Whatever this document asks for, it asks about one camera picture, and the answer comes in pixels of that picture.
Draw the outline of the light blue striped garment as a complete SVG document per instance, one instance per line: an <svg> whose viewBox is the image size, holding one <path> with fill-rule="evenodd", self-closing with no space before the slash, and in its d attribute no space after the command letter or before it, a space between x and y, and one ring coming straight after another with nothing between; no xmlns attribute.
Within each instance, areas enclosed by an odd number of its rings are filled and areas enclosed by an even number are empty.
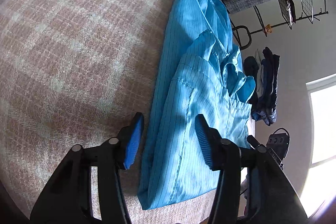
<svg viewBox="0 0 336 224"><path fill-rule="evenodd" d="M224 139L248 147L255 81L220 0L174 0L166 26L142 153L138 199L143 209L183 202L217 187L195 132L202 114Z"/></svg>

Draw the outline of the navy folded clothes pile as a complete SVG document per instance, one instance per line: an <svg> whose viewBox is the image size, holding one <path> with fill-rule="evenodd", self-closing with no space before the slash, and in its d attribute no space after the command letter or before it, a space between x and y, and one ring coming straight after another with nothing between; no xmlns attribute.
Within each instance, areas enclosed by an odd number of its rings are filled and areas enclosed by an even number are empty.
<svg viewBox="0 0 336 224"><path fill-rule="evenodd" d="M243 63L245 74L253 77L255 82L255 90L249 99L252 119L262 120L267 126L274 124L277 119L279 67L280 56L268 47L256 50L255 55L247 57Z"/></svg>

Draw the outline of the pink plaid bed cover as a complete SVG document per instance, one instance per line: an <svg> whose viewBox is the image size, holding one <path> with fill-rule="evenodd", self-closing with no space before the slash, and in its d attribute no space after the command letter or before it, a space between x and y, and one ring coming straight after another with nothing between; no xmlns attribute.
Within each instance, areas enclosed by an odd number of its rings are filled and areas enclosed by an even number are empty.
<svg viewBox="0 0 336 224"><path fill-rule="evenodd" d="M150 116L174 0L1 0L1 183L30 222L76 144Z"/></svg>

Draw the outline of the small teddy bear toy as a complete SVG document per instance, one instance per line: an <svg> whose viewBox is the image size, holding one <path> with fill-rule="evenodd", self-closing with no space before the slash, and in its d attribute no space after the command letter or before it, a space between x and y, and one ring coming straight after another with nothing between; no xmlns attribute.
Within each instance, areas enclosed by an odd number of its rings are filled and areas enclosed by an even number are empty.
<svg viewBox="0 0 336 224"><path fill-rule="evenodd" d="M265 33L272 33L272 28L271 28L271 25L268 24L264 27L264 30L265 30Z"/></svg>

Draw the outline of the black metal clothes rack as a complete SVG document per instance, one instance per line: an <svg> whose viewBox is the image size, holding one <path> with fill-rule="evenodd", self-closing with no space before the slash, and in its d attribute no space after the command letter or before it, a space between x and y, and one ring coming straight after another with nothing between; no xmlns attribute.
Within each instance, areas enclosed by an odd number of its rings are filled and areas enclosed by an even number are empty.
<svg viewBox="0 0 336 224"><path fill-rule="evenodd" d="M323 0L313 0L314 11L319 12L323 9ZM263 32L252 34L252 43L250 47L243 51L247 55L252 55L256 49L264 49L266 46L277 55L285 55L287 51L303 52L304 54L314 54L316 52L328 51L333 46L334 34L332 6L328 6L329 14L318 16L319 20L314 19L310 23L308 19L301 20L294 24L292 30L284 24L282 26L272 27L272 33L266 37ZM276 25L284 22L277 0L271 0L267 3L258 5L262 20L267 24ZM253 8L242 12L231 14L230 19L235 26L245 25L251 32L261 29L260 22ZM248 43L248 34L245 29L238 29L241 44Z"/></svg>

